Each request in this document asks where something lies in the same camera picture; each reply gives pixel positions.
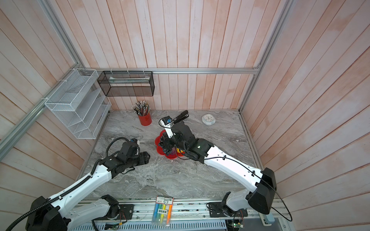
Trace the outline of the pack of highlighter markers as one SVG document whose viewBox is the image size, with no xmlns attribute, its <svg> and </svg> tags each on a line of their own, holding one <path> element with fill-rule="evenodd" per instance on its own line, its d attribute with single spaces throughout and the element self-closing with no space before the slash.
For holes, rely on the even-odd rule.
<svg viewBox="0 0 370 231">
<path fill-rule="evenodd" d="M 173 208 L 173 198 L 157 196 L 152 216 L 152 224 L 156 226 L 170 226 Z"/>
</svg>

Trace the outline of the red metal pencil bucket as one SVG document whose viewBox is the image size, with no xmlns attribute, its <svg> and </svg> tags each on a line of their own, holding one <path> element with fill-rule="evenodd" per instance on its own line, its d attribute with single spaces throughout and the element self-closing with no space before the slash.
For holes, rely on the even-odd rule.
<svg viewBox="0 0 370 231">
<path fill-rule="evenodd" d="M 139 118 L 140 124 L 142 126 L 146 127 L 146 126 L 149 126 L 152 123 L 151 114 L 149 112 L 144 116 L 138 116 L 138 118 Z"/>
</svg>

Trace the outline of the black stapler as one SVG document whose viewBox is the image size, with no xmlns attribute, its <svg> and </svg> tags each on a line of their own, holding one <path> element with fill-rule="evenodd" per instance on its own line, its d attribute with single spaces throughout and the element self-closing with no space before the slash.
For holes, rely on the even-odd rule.
<svg viewBox="0 0 370 231">
<path fill-rule="evenodd" d="M 173 119 L 173 124 L 179 123 L 188 117 L 189 117 L 188 111 L 185 110 L 180 115 L 178 115 L 175 119 Z"/>
</svg>

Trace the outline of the red flower-shaped fruit bowl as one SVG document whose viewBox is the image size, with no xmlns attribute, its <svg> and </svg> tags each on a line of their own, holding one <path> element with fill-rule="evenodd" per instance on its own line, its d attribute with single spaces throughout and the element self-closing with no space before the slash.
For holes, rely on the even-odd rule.
<svg viewBox="0 0 370 231">
<path fill-rule="evenodd" d="M 170 155 L 170 152 L 168 152 L 167 149 L 164 149 L 163 148 L 163 140 L 164 140 L 164 137 L 162 137 L 161 135 L 165 132 L 165 130 L 163 130 L 160 135 L 155 139 L 155 145 L 156 145 L 156 150 L 157 150 L 157 153 L 161 156 L 164 156 L 166 157 L 167 159 L 176 159 L 178 157 L 184 157 L 184 154 L 183 155 L 180 155 L 176 152 L 176 156 L 175 155 Z"/>
</svg>

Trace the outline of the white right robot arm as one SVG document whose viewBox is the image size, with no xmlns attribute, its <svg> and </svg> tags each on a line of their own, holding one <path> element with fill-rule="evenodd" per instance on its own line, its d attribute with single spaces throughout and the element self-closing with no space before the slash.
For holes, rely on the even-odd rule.
<svg viewBox="0 0 370 231">
<path fill-rule="evenodd" d="M 272 204 L 277 193 L 275 173 L 269 168 L 263 170 L 249 166 L 223 152 L 212 142 L 196 138 L 184 122 L 173 122 L 166 116 L 159 121 L 165 129 L 159 146 L 168 155 L 173 148 L 193 161 L 216 168 L 232 177 L 245 189 L 235 193 L 227 192 L 222 202 L 214 205 L 214 210 L 232 216 L 241 209 L 250 206 L 255 211 L 269 215 L 274 209 Z"/>
</svg>

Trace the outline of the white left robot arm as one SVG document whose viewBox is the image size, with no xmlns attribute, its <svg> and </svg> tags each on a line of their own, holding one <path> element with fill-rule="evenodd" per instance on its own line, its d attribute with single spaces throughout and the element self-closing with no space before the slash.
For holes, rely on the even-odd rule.
<svg viewBox="0 0 370 231">
<path fill-rule="evenodd" d="M 137 139 L 123 140 L 120 150 L 98 159 L 91 172 L 83 178 L 49 198 L 37 198 L 30 211 L 12 222 L 7 230 L 11 231 L 24 219 L 27 220 L 27 231 L 70 231 L 88 221 L 94 222 L 97 218 L 122 218 L 119 202 L 108 194 L 86 206 L 76 208 L 76 205 L 117 175 L 149 163 L 150 154 L 140 150 Z"/>
</svg>

